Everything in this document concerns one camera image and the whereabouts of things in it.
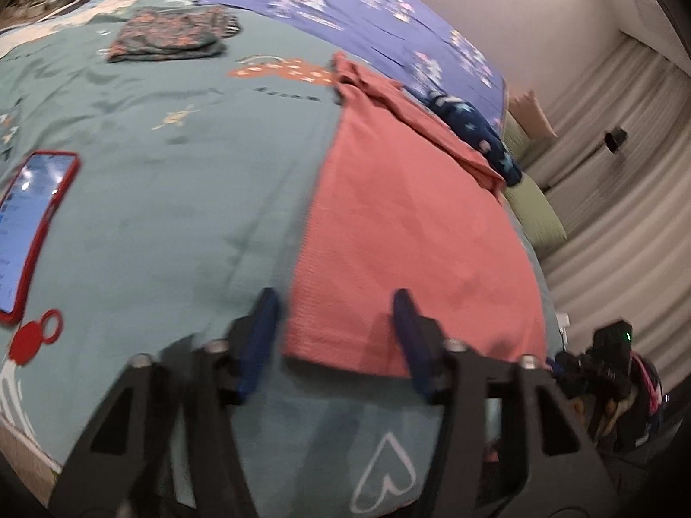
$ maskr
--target screw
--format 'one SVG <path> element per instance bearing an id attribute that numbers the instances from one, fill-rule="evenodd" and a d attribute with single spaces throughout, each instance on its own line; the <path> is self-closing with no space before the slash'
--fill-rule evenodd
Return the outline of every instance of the screw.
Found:
<path id="1" fill-rule="evenodd" d="M 524 354 L 521 356 L 519 364 L 524 370 L 537 370 L 540 367 L 538 359 L 532 354 Z"/>
<path id="2" fill-rule="evenodd" d="M 449 352 L 465 352 L 468 350 L 468 346 L 461 341 L 456 339 L 446 339 L 444 341 L 444 348 Z"/>
<path id="3" fill-rule="evenodd" d="M 226 341 L 225 339 L 215 339 L 213 341 L 209 341 L 207 344 L 204 345 L 204 350 L 210 354 L 227 352 L 229 348 L 230 345 L 228 344 L 228 341 Z"/>
<path id="4" fill-rule="evenodd" d="M 153 364 L 153 360 L 150 355 L 147 354 L 136 354 L 129 359 L 129 365 L 132 368 L 148 368 Z"/>

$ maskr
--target green pillow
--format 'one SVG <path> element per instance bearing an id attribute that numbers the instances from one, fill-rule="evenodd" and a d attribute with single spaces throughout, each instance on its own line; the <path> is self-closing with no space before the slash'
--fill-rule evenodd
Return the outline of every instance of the green pillow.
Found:
<path id="1" fill-rule="evenodd" d="M 517 120 L 507 112 L 507 122 L 504 126 L 504 146 L 509 150 L 509 153 L 516 158 L 516 161 L 520 163 L 520 160 L 524 155 L 526 155 L 528 148 L 530 147 L 530 138 L 525 133 L 525 130 L 521 128 Z"/>
<path id="2" fill-rule="evenodd" d="M 519 184 L 504 190 L 504 196 L 537 253 L 545 253 L 566 243 L 564 226 L 530 176 L 524 173 Z"/>

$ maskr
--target smartphone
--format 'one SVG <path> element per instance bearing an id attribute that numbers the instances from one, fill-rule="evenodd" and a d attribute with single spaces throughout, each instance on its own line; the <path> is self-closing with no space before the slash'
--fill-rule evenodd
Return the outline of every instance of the smartphone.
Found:
<path id="1" fill-rule="evenodd" d="M 30 155 L 0 202 L 0 323 L 24 315 L 41 245 L 55 210 L 79 170 L 74 152 Z"/>

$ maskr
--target purple bed sheet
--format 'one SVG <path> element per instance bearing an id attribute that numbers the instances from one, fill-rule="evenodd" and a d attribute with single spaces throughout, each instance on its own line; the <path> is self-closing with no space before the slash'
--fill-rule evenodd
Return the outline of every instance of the purple bed sheet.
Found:
<path id="1" fill-rule="evenodd" d="M 497 129 L 504 79 L 419 0 L 201 0 L 284 21 L 367 60 L 416 97 L 430 89 L 470 101 Z"/>

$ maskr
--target curtain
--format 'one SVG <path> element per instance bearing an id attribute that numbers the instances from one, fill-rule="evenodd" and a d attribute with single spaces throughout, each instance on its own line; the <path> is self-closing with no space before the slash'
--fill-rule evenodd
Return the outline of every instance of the curtain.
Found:
<path id="1" fill-rule="evenodd" d="M 527 172 L 569 235 L 540 260 L 569 349 L 626 319 L 671 389 L 691 373 L 691 79 L 621 34 L 548 117 L 559 140 Z M 629 138 L 613 154 L 615 126 Z"/>

